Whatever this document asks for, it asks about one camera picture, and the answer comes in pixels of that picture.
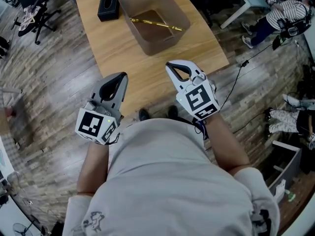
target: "plastic bin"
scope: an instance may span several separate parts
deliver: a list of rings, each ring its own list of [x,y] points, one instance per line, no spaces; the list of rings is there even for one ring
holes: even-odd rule
[[[174,0],[119,0],[125,20],[147,55],[154,55],[178,43],[190,22]],[[130,18],[164,23],[183,28],[178,31],[167,27],[132,22]]]

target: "shoe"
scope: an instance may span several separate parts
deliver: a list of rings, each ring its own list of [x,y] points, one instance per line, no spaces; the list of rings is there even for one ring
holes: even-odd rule
[[[244,44],[246,44],[248,46],[248,48],[250,48],[250,49],[253,48],[253,46],[251,44],[251,38],[242,36],[242,41],[244,42]]]
[[[178,117],[178,108],[176,106],[170,106],[167,112],[167,116],[170,119],[175,119]]]
[[[271,133],[269,131],[269,124],[265,126],[265,140],[267,141],[271,137]]]
[[[268,109],[266,109],[264,111],[264,113],[265,113],[265,121],[266,122],[270,121],[270,119],[271,119],[270,111],[272,111],[272,110],[273,110],[273,108],[268,108]]]
[[[245,24],[244,22],[242,22],[242,26],[243,26],[243,28],[247,31],[247,33],[248,33],[249,35],[252,35],[252,32],[251,32],[251,30],[250,30],[250,25],[249,25],[249,24]]]
[[[150,119],[150,115],[148,111],[146,111],[144,108],[140,109],[139,111],[139,120],[144,121]]]

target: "golden chopstick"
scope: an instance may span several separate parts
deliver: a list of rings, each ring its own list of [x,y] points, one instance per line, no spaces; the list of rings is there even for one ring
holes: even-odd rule
[[[157,25],[157,26],[168,27],[168,28],[174,29],[174,30],[184,31],[184,29],[180,28],[180,27],[169,26],[169,25],[166,25],[166,24],[163,24],[163,23],[152,22],[152,21],[149,21],[149,20],[142,20],[142,19],[135,19],[135,18],[130,18],[130,20],[132,22],[141,22],[141,23],[146,23],[146,24],[152,24],[152,25]]]

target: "black tissue box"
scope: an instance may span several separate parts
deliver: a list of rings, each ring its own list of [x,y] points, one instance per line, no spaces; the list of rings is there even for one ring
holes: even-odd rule
[[[98,18],[103,22],[119,18],[119,1],[118,0],[100,0]]]

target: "person in striped shirt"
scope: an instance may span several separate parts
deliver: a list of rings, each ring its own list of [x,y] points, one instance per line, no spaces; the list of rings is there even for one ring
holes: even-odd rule
[[[271,5],[271,11],[261,18],[256,25],[250,26],[242,22],[243,28],[249,35],[256,32],[256,36],[253,38],[242,36],[242,41],[251,49],[264,41],[274,31],[281,30],[278,24],[279,19],[288,19],[292,23],[301,20],[307,15],[313,3],[311,0],[302,0],[301,2],[287,0],[280,4],[274,3]]]

